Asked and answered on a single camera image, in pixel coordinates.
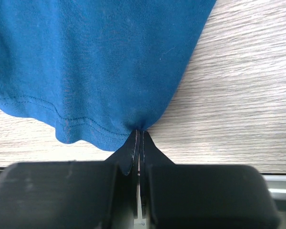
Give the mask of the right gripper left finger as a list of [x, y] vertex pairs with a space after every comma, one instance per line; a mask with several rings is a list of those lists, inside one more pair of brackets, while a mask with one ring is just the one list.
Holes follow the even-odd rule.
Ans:
[[0, 174], [0, 229], [132, 229], [139, 131], [104, 161], [21, 162]]

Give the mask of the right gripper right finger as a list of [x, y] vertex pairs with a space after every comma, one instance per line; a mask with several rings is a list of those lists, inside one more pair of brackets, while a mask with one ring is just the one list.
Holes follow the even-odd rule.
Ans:
[[262, 175], [247, 165], [175, 164], [140, 133], [142, 214], [150, 229], [276, 229]]

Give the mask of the dark blue t shirt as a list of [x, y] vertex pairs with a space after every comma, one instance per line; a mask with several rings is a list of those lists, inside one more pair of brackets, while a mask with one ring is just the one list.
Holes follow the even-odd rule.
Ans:
[[170, 103], [213, 0], [0, 0], [0, 110], [115, 151]]

